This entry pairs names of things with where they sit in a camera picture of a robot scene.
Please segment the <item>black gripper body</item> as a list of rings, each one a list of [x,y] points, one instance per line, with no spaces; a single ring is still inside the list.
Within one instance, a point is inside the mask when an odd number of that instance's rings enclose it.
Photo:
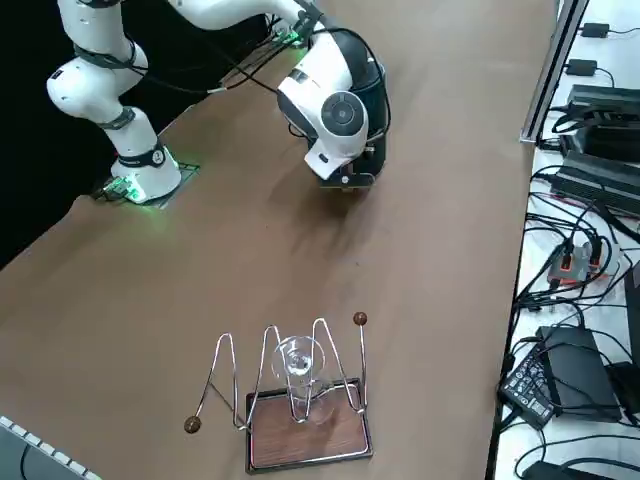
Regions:
[[[340,166],[327,180],[320,180],[319,186],[325,189],[366,189],[375,182],[373,162],[375,155],[366,149],[359,157]]]

